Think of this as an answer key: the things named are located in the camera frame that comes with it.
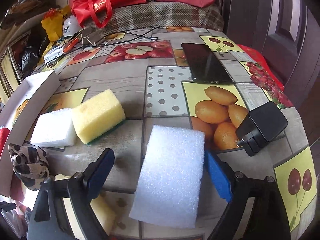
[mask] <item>apple print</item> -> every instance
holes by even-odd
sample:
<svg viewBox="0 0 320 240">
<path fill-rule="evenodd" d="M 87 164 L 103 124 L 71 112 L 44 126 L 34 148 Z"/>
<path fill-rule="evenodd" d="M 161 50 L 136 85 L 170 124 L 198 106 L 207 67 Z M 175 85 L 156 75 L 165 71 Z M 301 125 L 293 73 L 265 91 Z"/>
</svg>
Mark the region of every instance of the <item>apple print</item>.
<svg viewBox="0 0 320 240">
<path fill-rule="evenodd" d="M 153 51 L 148 51 L 150 57 L 172 57 L 172 54 L 164 49 L 154 49 Z"/>
<path fill-rule="evenodd" d="M 121 45 L 121 48 L 131 49 L 131 48 L 134 48 L 134 45 L 133 44 L 124 44 L 124 45 Z"/>
<path fill-rule="evenodd" d="M 149 46 L 137 46 L 136 49 L 141 49 L 144 51 L 153 51 L 153 48 L 151 48 Z"/>
<path fill-rule="evenodd" d="M 173 55 L 173 50 L 171 47 L 167 47 L 167 52 L 169 52 L 171 55 Z"/>
<path fill-rule="evenodd" d="M 133 54 L 125 55 L 125 59 L 141 59 L 141 58 L 147 58 L 147 57 L 148 57 L 148 54 L 146 52 L 140 55 L 133 55 Z"/>
<path fill-rule="evenodd" d="M 127 54 L 131 54 L 131 55 L 144 55 L 144 54 L 146 54 L 146 51 L 143 49 L 127 49 L 125 52 Z"/>
<path fill-rule="evenodd" d="M 120 56 L 124 56 L 126 54 L 126 50 L 119 48 L 119 49 L 114 49 L 111 53 L 110 56 L 111 57 L 120 57 Z"/>
<path fill-rule="evenodd" d="M 107 59 L 105 60 L 104 63 L 110 63 L 110 62 L 116 62 L 116 61 L 120 61 L 120 60 L 125 60 L 124 56 L 119 56 L 119 57 L 107 57 Z"/>
<path fill-rule="evenodd" d="M 73 61 L 81 60 L 81 59 L 89 56 L 90 54 L 91 54 L 91 51 L 87 50 L 87 51 L 84 51 L 84 52 L 77 54 L 76 56 L 74 56 L 74 58 L 72 60 Z"/>
<path fill-rule="evenodd" d="M 166 49 L 170 47 L 169 41 L 155 41 L 151 43 L 151 46 L 157 49 Z"/>
</svg>

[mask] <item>smartphone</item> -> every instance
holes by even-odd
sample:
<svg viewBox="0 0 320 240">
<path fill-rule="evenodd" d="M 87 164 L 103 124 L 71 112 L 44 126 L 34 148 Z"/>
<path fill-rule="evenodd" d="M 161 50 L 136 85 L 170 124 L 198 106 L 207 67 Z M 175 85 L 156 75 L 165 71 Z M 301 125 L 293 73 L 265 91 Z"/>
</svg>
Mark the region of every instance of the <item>smartphone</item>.
<svg viewBox="0 0 320 240">
<path fill-rule="evenodd" d="M 232 79 L 211 49 L 205 44 L 182 43 L 192 80 L 196 83 L 230 84 Z"/>
</svg>

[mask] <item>yellow sponge block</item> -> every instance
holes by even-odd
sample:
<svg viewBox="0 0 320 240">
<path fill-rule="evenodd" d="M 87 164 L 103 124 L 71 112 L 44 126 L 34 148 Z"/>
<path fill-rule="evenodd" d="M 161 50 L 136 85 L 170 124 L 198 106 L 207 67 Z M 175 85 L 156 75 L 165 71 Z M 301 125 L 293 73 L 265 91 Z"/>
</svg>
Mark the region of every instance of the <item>yellow sponge block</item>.
<svg viewBox="0 0 320 240">
<path fill-rule="evenodd" d="M 87 144 L 125 119 L 119 100 L 110 89 L 72 109 L 72 122 L 80 140 Z"/>
</svg>

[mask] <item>cardboard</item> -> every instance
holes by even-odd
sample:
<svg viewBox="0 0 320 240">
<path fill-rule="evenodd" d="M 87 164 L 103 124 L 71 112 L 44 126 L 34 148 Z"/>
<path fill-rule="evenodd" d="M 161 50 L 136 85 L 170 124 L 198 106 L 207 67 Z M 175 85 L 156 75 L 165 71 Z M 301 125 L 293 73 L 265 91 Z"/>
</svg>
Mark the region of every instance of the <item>cardboard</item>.
<svg viewBox="0 0 320 240">
<path fill-rule="evenodd" d="M 49 98 L 60 86 L 54 71 L 38 73 L 27 77 L 15 90 L 0 114 L 0 125 L 11 132 L 0 157 L 0 194 L 9 197 L 13 166 L 8 151 L 9 143 L 22 145 L 33 122 Z M 26 100 L 19 116 L 16 109 Z"/>
</svg>

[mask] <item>blue clamp pad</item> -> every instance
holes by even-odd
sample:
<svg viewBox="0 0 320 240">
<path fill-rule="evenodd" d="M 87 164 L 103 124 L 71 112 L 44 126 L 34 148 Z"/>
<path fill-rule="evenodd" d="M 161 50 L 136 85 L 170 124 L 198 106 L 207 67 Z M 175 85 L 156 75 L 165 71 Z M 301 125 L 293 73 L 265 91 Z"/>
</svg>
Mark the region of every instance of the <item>blue clamp pad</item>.
<svg viewBox="0 0 320 240">
<path fill-rule="evenodd" d="M 95 166 L 95 171 L 92 173 L 87 189 L 88 189 L 88 200 L 89 202 L 97 198 L 99 195 L 99 192 L 104 184 L 104 182 L 107 179 L 107 176 L 109 175 L 113 164 L 115 162 L 115 154 L 113 150 L 107 148 L 103 151 L 102 154 L 105 155 L 102 158 L 98 158 L 97 165 Z"/>
<path fill-rule="evenodd" d="M 204 166 L 207 169 L 211 182 L 214 184 L 219 196 L 229 203 L 232 199 L 230 181 L 209 151 L 204 151 Z"/>
</svg>

